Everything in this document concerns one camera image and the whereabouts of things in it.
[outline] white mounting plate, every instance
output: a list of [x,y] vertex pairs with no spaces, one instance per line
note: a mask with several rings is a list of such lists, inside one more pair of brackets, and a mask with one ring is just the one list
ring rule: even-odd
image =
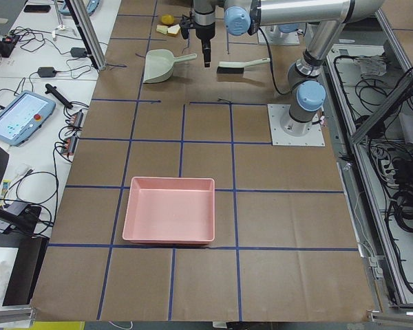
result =
[[[284,38],[272,37],[269,33],[266,32],[267,28],[269,27],[268,26],[261,27],[270,45],[296,46],[300,44],[300,39],[298,39],[298,33],[296,32],[288,33],[287,36],[285,36]],[[259,43],[265,45],[266,41],[264,40],[260,31],[257,31],[257,36],[259,38]]]
[[291,136],[280,126],[283,113],[289,111],[289,104],[268,104],[269,126],[273,146],[325,146],[320,125],[312,125],[305,136]]

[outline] pink tray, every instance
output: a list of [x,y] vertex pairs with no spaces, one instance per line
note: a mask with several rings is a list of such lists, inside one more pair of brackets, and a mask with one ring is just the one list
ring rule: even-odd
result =
[[206,244],[214,240],[214,180],[134,177],[123,239]]

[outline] blue joint cap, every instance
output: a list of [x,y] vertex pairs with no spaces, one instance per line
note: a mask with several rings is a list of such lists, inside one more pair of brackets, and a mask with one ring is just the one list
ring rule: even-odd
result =
[[318,82],[308,80],[297,90],[297,102],[301,108],[309,112],[319,110],[326,99],[326,90]]
[[278,25],[278,29],[280,30],[280,32],[283,32],[283,33],[295,32],[298,30],[298,27],[299,27],[299,23]]
[[241,36],[248,32],[248,29],[251,26],[249,13],[245,9],[237,6],[225,10],[224,20],[226,30],[233,36]]

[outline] brush handle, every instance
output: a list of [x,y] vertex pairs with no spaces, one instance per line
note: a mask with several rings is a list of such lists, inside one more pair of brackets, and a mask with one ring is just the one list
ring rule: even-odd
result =
[[229,68],[236,68],[241,69],[243,67],[252,67],[254,65],[269,63],[271,59],[269,57],[261,58],[259,60],[250,60],[249,62],[219,62],[219,67],[229,67]]
[[192,60],[195,60],[197,57],[198,57],[197,54],[189,54],[189,55],[175,57],[174,58],[174,63],[192,61]]

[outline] brush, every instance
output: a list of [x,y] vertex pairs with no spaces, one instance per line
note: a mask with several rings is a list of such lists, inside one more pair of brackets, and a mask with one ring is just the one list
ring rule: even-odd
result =
[[252,67],[254,65],[269,63],[269,57],[261,58],[259,60],[251,60],[249,62],[224,62],[220,61],[218,66],[218,74],[243,74],[245,67]]

